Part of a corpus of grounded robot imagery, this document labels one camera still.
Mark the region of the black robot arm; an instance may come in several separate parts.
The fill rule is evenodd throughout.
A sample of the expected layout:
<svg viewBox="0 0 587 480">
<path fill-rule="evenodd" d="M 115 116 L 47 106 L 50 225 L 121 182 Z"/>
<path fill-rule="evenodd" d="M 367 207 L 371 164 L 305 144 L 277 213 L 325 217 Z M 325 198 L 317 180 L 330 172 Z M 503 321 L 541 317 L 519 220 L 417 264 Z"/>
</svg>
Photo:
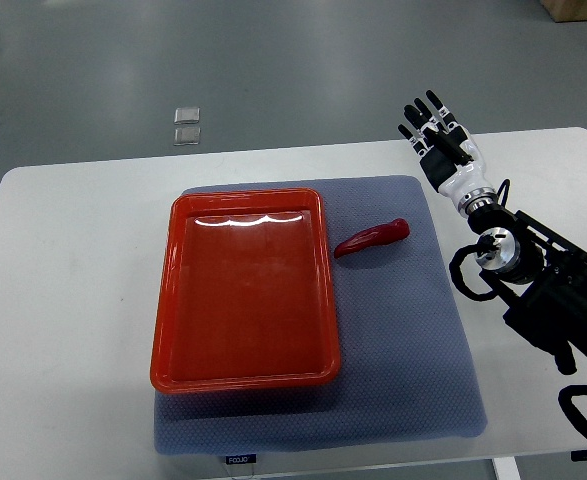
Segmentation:
<svg viewBox="0 0 587 480">
<path fill-rule="evenodd" d="M 505 204 L 510 183 L 463 195 L 460 212 L 478 239 L 460 248 L 449 271 L 456 289 L 485 302 L 501 299 L 504 322 L 550 354 L 558 371 L 587 358 L 587 252 L 530 215 Z"/>
</svg>

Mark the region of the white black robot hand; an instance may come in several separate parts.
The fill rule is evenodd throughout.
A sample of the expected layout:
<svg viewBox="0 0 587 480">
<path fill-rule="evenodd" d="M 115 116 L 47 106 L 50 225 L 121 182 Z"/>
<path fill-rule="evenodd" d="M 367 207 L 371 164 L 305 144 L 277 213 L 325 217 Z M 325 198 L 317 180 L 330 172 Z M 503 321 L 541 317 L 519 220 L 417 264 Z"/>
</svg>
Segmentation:
<svg viewBox="0 0 587 480">
<path fill-rule="evenodd" d="M 406 124 L 398 131 L 419 157 L 428 183 L 451 200 L 466 217 L 497 201 L 497 191 L 486 180 L 486 163 L 470 132 L 432 90 L 404 107 Z"/>
</svg>

